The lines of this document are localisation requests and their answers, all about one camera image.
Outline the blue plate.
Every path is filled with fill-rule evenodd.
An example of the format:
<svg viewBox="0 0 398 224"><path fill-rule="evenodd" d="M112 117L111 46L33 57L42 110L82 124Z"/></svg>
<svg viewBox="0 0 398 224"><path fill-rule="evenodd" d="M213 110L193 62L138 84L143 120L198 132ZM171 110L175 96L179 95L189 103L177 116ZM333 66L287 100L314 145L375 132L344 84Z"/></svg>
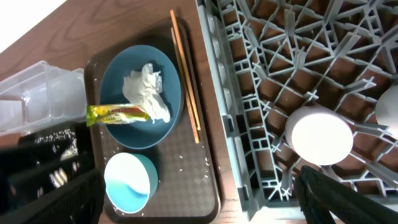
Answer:
<svg viewBox="0 0 398 224"><path fill-rule="evenodd" d="M99 103L101 105L123 104L128 100L122 93L123 78L132 71L140 72L143 66L152 63L160 72L163 92L160 94L170 110L170 121L136 121L131 124L107 124L112 137L131 149L146 149L155 146L176 127L183 108L184 93L173 62L161 50L150 45L135 45L118 53L108 65L101 82Z"/></svg>

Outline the yellow green snack wrapper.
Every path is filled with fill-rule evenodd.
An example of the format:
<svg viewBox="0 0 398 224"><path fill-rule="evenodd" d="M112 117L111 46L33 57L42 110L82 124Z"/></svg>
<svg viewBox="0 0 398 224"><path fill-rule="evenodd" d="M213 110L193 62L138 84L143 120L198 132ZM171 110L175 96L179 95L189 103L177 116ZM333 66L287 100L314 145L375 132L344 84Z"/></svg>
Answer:
<svg viewBox="0 0 398 224"><path fill-rule="evenodd" d="M130 124L147 121L150 116L132 104L89 105L86 107L86 125Z"/></svg>

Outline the white green cup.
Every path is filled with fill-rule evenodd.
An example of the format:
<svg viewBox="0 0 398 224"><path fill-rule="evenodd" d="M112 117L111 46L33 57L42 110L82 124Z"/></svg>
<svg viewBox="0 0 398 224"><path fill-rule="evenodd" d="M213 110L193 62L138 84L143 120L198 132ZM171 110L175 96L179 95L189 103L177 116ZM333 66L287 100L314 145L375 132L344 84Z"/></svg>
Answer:
<svg viewBox="0 0 398 224"><path fill-rule="evenodd" d="M388 126L388 132L397 139L397 97L398 86L395 85L386 90L378 99L375 108L377 123Z"/></svg>

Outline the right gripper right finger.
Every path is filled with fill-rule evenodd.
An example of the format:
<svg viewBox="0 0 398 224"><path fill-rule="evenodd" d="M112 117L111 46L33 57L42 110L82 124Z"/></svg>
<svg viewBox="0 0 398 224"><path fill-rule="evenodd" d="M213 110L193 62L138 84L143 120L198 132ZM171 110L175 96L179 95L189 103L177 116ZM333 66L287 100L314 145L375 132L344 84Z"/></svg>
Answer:
<svg viewBox="0 0 398 224"><path fill-rule="evenodd" d="M294 192L308 223L397 223L397 212L347 188L321 172L303 166Z"/></svg>

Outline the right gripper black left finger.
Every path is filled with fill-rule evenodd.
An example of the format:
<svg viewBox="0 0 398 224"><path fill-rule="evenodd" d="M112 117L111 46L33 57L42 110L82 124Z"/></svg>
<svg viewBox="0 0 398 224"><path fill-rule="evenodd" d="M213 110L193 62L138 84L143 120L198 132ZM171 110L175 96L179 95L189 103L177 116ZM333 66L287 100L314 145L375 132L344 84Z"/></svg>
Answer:
<svg viewBox="0 0 398 224"><path fill-rule="evenodd" d="M93 169L33 202L1 215L1 224L97 224L103 212L104 195L103 174Z"/></svg>

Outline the white napkin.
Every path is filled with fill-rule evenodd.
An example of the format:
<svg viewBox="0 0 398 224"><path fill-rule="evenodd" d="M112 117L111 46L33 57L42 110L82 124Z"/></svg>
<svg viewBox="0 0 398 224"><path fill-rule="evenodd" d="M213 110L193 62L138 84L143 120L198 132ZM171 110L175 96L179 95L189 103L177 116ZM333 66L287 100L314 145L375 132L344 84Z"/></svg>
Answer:
<svg viewBox="0 0 398 224"><path fill-rule="evenodd" d="M124 97L155 120L161 119L169 123L170 111L164 103L161 71L155 72L153 64L147 63L140 72L132 71L128 77L124 77L122 93Z"/></svg>

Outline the light blue rice bowl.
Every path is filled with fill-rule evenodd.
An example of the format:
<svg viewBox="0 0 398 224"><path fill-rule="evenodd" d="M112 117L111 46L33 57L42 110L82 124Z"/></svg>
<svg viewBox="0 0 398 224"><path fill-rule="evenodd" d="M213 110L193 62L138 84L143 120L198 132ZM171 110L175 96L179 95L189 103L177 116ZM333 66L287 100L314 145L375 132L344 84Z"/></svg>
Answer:
<svg viewBox="0 0 398 224"><path fill-rule="evenodd" d="M140 212L154 196L159 177L152 161L142 154L120 152L104 170L106 195L121 212Z"/></svg>

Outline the pink cup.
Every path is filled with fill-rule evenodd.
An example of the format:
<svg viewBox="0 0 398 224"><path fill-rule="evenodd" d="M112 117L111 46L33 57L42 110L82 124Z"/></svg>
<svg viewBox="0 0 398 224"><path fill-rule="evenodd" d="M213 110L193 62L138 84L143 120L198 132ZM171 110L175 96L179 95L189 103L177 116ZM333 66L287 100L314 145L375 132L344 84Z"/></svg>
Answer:
<svg viewBox="0 0 398 224"><path fill-rule="evenodd" d="M302 159L315 165L339 163L351 152L351 128L334 111L322 106L303 106L285 124L285 138Z"/></svg>

